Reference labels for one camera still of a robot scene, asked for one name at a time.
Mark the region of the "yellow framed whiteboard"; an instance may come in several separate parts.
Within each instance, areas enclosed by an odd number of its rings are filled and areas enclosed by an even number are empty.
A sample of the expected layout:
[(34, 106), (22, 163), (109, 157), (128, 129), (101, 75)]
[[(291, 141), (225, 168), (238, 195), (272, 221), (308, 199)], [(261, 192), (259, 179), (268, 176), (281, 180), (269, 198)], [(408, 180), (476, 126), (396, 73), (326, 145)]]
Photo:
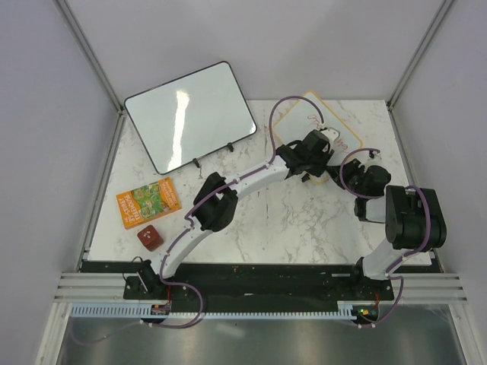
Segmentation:
[(314, 92), (307, 92), (304, 97), (315, 103), (323, 114), (324, 122), (316, 109), (308, 102), (297, 100), (279, 120), (273, 123), (273, 135), (277, 146), (294, 140), (303, 140), (313, 129), (335, 129), (339, 137), (334, 144), (334, 153), (329, 161), (331, 167), (339, 167), (346, 155), (362, 147), (360, 137), (322, 101)]

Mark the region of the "aluminium frame rail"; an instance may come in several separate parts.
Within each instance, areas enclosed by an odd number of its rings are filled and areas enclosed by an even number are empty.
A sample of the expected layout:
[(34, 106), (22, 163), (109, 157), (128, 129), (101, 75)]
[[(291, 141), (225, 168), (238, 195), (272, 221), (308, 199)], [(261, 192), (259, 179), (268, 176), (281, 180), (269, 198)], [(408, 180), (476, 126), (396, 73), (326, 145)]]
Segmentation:
[(119, 274), (63, 273), (55, 303), (116, 303), (123, 301), (125, 281)]

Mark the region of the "black framed whiteboard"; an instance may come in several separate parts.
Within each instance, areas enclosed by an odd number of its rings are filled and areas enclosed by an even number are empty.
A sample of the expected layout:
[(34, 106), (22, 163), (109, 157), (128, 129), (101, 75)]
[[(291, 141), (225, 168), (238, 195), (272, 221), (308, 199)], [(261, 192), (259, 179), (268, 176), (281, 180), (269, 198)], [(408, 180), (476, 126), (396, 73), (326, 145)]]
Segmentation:
[(127, 97), (124, 108), (160, 175), (257, 131), (244, 93), (226, 61)]

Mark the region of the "orange book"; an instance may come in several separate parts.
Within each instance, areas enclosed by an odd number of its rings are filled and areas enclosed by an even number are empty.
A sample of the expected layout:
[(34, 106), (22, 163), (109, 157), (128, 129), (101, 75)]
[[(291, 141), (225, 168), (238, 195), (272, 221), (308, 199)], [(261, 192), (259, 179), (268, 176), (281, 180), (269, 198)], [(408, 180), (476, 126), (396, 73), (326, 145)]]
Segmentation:
[(173, 181), (169, 177), (118, 194), (116, 201), (126, 230), (182, 208)]

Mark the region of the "brown red cube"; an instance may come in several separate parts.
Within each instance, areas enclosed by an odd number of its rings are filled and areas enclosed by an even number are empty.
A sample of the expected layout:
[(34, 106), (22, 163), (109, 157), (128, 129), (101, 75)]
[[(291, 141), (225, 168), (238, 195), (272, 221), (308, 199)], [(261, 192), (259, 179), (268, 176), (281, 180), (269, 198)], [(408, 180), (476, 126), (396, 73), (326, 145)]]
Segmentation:
[(137, 233), (141, 244), (149, 251), (153, 252), (163, 245), (164, 239), (153, 225), (148, 225)]

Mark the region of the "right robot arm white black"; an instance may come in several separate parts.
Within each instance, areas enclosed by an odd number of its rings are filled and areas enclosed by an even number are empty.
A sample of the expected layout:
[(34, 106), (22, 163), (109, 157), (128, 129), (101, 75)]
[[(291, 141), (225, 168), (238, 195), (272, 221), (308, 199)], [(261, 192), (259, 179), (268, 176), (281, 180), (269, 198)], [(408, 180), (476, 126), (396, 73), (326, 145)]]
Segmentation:
[(375, 281), (389, 279), (409, 258), (444, 244), (447, 229), (435, 190), (392, 185), (384, 167), (357, 159), (327, 173), (355, 196), (357, 219), (384, 225), (383, 241), (352, 269), (348, 287), (353, 297), (368, 298), (376, 290)]

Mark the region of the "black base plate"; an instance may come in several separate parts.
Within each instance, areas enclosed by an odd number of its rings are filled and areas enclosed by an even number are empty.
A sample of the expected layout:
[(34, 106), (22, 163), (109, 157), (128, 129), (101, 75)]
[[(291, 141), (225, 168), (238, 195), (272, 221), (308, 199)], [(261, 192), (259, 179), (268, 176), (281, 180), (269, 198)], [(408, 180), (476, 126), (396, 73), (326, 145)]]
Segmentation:
[(188, 288), (199, 290), (206, 304), (216, 296), (313, 297), (320, 300), (393, 300), (389, 280), (366, 278), (356, 265), (183, 263), (171, 281), (183, 286), (169, 288), (156, 277), (156, 270), (142, 262), (89, 261), (84, 274), (119, 274), (126, 299), (157, 298), (172, 303), (184, 297), (197, 299)]

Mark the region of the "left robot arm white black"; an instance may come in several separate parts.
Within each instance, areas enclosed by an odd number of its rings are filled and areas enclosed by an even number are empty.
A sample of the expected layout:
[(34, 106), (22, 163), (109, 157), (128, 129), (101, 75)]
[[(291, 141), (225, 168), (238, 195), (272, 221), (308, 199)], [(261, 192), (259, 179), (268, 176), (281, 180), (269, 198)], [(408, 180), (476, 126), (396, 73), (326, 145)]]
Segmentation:
[(234, 219), (237, 204), (248, 195), (293, 176), (321, 176), (334, 155), (339, 132), (335, 129), (314, 129), (302, 140), (275, 147), (271, 159), (243, 173), (223, 177), (211, 174), (192, 208), (186, 213), (182, 232), (150, 260), (150, 273), (141, 281), (141, 291), (151, 299), (161, 298), (168, 281), (176, 274), (183, 260), (208, 236), (225, 229)]

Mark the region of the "black whiteboard stand foot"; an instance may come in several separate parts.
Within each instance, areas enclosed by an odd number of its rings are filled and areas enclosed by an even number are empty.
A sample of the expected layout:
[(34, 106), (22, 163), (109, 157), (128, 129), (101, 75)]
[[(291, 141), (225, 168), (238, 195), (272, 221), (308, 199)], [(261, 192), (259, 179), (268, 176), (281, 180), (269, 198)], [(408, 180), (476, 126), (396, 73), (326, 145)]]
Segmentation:
[(303, 183), (307, 182), (308, 180), (310, 180), (310, 175), (308, 173), (305, 173), (302, 177), (301, 177), (301, 181)]

